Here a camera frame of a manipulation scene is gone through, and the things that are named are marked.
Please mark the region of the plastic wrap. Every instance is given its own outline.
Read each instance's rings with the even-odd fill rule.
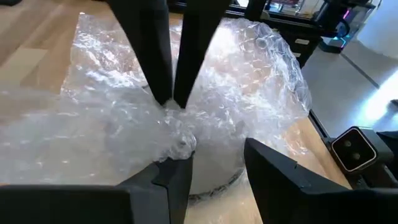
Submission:
[[[180,25],[171,27],[175,61],[180,33]],[[247,137],[266,142],[283,133],[308,115],[310,103],[298,62],[278,33],[258,22],[224,19],[187,109],[174,112],[197,139],[191,193],[228,183],[244,167]]]
[[[180,32],[181,24],[170,27],[174,65]],[[225,19],[186,110],[173,102],[161,108],[117,22],[84,14],[61,96],[45,95],[3,95],[15,104],[42,98],[51,104],[20,111],[15,119],[1,112],[0,131],[7,136],[1,157],[19,163],[2,163],[0,182],[117,184],[151,161],[183,159],[195,150],[191,193],[209,192],[242,171],[246,137],[269,141],[308,115],[311,102],[298,62],[278,33],[258,22]]]

